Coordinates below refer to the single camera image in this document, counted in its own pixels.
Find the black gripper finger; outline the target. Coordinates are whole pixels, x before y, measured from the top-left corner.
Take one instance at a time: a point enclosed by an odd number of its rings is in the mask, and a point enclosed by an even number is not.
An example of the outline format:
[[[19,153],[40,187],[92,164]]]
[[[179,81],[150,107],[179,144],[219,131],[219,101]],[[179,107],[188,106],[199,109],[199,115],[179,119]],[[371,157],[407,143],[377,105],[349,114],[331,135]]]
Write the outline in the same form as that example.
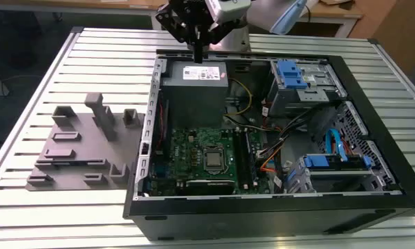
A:
[[[187,43],[192,51],[194,62],[199,63],[199,39],[192,4],[164,4],[159,7],[155,18],[180,43]]]
[[[218,44],[224,37],[242,26],[242,20],[236,19],[211,28],[214,23],[198,26],[198,63],[203,62],[203,50],[210,44]]]

